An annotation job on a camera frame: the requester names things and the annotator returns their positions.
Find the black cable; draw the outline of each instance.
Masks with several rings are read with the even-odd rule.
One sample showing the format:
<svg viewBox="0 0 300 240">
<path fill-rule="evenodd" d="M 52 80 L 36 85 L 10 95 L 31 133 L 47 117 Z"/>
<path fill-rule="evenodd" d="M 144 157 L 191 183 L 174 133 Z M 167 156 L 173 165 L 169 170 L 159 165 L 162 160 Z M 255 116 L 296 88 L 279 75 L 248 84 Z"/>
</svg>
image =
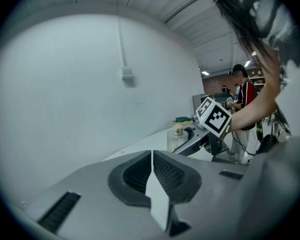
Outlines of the black cable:
<svg viewBox="0 0 300 240">
<path fill-rule="evenodd" d="M 241 148 L 242 148 L 245 152 L 247 152 L 248 155 L 250 155 L 250 156 L 255 156 L 257 153 L 254 153 L 254 154 L 249 153 L 249 152 L 247 151 L 247 148 L 240 142 L 240 139 L 239 139 L 239 137 L 238 137 L 238 133 L 235 132 L 235 134 L 236 134 L 236 137 L 237 137 L 238 140 L 236 140 L 236 138 L 234 138 L 234 133 L 233 133 L 233 132 L 232 132 L 232 138 L 233 138 L 237 143 L 240 144 Z"/>
</svg>

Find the wall outlet box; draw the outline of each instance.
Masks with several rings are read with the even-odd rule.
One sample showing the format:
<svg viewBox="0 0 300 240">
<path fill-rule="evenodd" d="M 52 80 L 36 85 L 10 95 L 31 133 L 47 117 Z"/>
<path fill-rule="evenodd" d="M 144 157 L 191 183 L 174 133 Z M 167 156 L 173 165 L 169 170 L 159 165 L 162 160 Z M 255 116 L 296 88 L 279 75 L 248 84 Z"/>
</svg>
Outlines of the wall outlet box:
<svg viewBox="0 0 300 240">
<path fill-rule="evenodd" d="M 134 74 L 132 72 L 131 67 L 123 66 L 121 67 L 121 78 L 124 79 L 132 79 Z"/>
</svg>

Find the white cube with marker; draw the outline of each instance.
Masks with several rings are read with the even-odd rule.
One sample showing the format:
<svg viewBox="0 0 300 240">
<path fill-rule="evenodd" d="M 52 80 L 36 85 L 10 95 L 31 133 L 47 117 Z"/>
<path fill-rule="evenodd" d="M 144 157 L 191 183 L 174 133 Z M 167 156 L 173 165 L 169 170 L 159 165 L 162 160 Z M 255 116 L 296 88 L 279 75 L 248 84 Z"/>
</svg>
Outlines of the white cube with marker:
<svg viewBox="0 0 300 240">
<path fill-rule="evenodd" d="M 220 103 L 210 97 L 196 110 L 196 115 L 201 126 L 220 138 L 230 128 L 232 115 Z"/>
</svg>

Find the black vent slot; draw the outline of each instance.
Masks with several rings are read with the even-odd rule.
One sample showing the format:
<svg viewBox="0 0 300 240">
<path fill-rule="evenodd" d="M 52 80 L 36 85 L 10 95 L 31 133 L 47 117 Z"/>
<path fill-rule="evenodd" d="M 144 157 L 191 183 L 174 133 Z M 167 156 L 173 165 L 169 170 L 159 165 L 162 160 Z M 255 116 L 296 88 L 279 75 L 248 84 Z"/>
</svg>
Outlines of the black vent slot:
<svg viewBox="0 0 300 240">
<path fill-rule="evenodd" d="M 153 170 L 171 204 L 189 202 L 201 186 L 195 169 L 157 150 L 153 151 Z"/>
<path fill-rule="evenodd" d="M 79 194 L 65 193 L 43 218 L 39 220 L 38 224 L 46 230 L 56 233 L 80 198 L 81 195 Z"/>
<path fill-rule="evenodd" d="M 228 170 L 223 170 L 219 174 L 222 176 L 234 179 L 234 180 L 238 180 L 238 181 L 240 181 L 242 179 L 242 177 L 244 176 L 242 173 L 232 172 L 232 171 L 228 171 Z"/>
<path fill-rule="evenodd" d="M 151 200 L 145 193 L 151 174 L 151 151 L 141 151 L 139 154 L 111 171 L 108 186 L 125 204 L 150 208 Z"/>
</svg>

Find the cable on wall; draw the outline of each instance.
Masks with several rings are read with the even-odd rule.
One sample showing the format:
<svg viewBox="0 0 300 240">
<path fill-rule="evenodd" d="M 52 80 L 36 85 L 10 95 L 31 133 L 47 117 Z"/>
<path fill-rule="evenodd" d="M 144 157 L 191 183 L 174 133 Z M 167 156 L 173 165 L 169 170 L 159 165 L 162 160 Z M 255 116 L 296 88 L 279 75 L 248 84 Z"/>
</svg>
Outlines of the cable on wall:
<svg viewBox="0 0 300 240">
<path fill-rule="evenodd" d="M 114 5 L 115 5 L 115 13 L 117 16 L 119 48 L 120 48 L 120 53 L 121 53 L 122 67 L 127 67 L 127 59 L 126 59 L 126 53 L 125 53 L 125 47 L 124 47 L 124 39 L 123 39 L 123 35 L 122 35 L 122 25 L 121 25 L 119 6 L 118 6 L 116 0 L 113 0 L 113 1 L 114 1 Z"/>
</svg>

